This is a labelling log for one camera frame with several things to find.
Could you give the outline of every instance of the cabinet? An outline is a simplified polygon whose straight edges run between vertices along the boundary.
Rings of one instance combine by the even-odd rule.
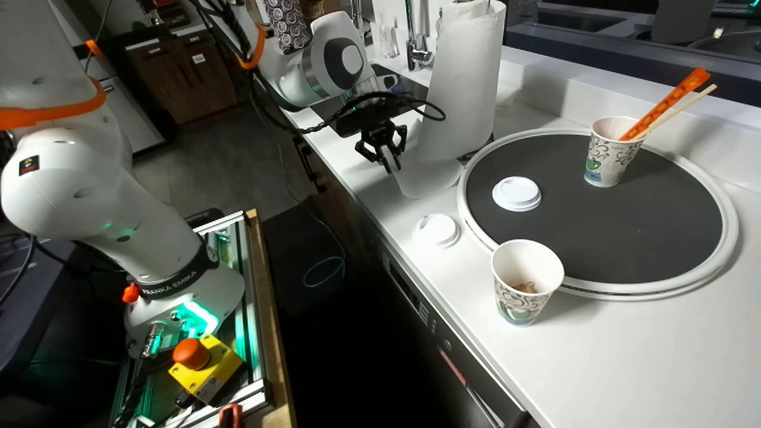
[[[210,30],[133,42],[126,56],[152,103],[179,127],[243,100]]]

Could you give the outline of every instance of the counter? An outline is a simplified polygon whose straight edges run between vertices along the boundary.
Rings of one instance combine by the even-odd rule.
[[[405,72],[429,83],[431,72]],[[601,113],[642,116],[672,89],[505,47],[494,136],[588,128]],[[289,112],[299,127],[312,110]],[[386,250],[484,368],[540,424],[557,428],[761,425],[761,110],[718,97],[694,104],[647,144],[712,174],[739,215],[732,264],[705,287],[649,301],[557,295],[528,327],[506,324],[492,295],[487,253],[463,229],[448,250],[419,247],[415,223],[456,215],[456,188],[406,199],[381,165],[330,128],[305,136],[364,209]]]

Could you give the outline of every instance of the paper towel roll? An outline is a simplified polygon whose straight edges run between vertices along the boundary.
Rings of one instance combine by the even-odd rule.
[[[484,147],[494,128],[505,5],[497,0],[443,6],[429,103],[448,122],[424,122],[419,162],[452,162]]]

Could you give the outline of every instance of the floor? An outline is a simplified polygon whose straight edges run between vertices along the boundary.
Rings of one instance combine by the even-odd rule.
[[[133,174],[186,219],[204,209],[260,209],[265,234],[271,231],[266,245],[278,247],[278,260],[305,255],[306,245],[293,245],[293,235],[310,240],[316,253],[335,250],[326,223],[297,219],[316,190],[291,144],[291,136],[241,106],[135,154]],[[431,380],[362,281],[337,281],[322,300],[293,313],[284,310],[280,316],[299,428],[448,425]],[[108,413],[100,411],[84,428],[108,425]]]

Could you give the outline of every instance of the white paper cup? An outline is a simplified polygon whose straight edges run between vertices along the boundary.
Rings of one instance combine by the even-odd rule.
[[[543,243],[506,240],[492,253],[497,306],[506,320],[535,324],[563,286],[563,261]]]
[[[638,124],[633,116],[604,116],[593,124],[591,149],[586,159],[586,180],[594,188],[613,188],[623,172],[638,156],[641,140],[620,140]]]

